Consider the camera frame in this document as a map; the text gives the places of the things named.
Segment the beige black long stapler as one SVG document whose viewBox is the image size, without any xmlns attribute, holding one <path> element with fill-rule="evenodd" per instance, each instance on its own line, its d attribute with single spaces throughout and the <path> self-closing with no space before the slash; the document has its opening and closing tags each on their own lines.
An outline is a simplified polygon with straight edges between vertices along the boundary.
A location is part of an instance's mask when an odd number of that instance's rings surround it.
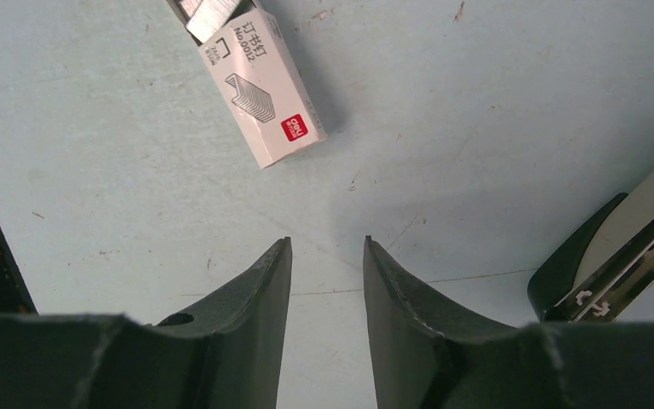
<svg viewBox="0 0 654 409">
<path fill-rule="evenodd" d="M 533 274 L 540 321 L 611 322 L 654 284 L 654 171 L 585 221 Z"/>
</svg>

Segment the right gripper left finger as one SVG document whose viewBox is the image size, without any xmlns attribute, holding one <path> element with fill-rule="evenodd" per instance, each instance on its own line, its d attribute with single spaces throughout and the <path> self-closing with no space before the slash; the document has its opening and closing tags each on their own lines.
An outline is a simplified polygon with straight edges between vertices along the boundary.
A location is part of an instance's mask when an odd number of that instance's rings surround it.
<svg viewBox="0 0 654 409">
<path fill-rule="evenodd" d="M 156 325 L 0 314 L 0 408 L 273 408 L 292 246 Z"/>
</svg>

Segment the white staple box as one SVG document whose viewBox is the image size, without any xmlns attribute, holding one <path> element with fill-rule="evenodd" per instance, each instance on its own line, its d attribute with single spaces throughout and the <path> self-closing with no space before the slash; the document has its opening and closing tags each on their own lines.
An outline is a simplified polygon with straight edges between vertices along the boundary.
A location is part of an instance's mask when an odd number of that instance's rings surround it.
<svg viewBox="0 0 654 409">
<path fill-rule="evenodd" d="M 278 22 L 259 4 L 199 53 L 262 169 L 326 139 Z"/>
</svg>

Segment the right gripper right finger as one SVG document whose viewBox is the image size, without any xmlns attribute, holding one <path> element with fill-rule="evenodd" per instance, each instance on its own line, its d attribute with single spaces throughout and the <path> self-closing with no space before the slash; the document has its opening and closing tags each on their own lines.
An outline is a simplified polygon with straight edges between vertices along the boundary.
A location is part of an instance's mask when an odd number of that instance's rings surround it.
<svg viewBox="0 0 654 409">
<path fill-rule="evenodd" d="M 372 238 L 363 275 L 380 408 L 654 408 L 654 322 L 504 325 Z"/>
</svg>

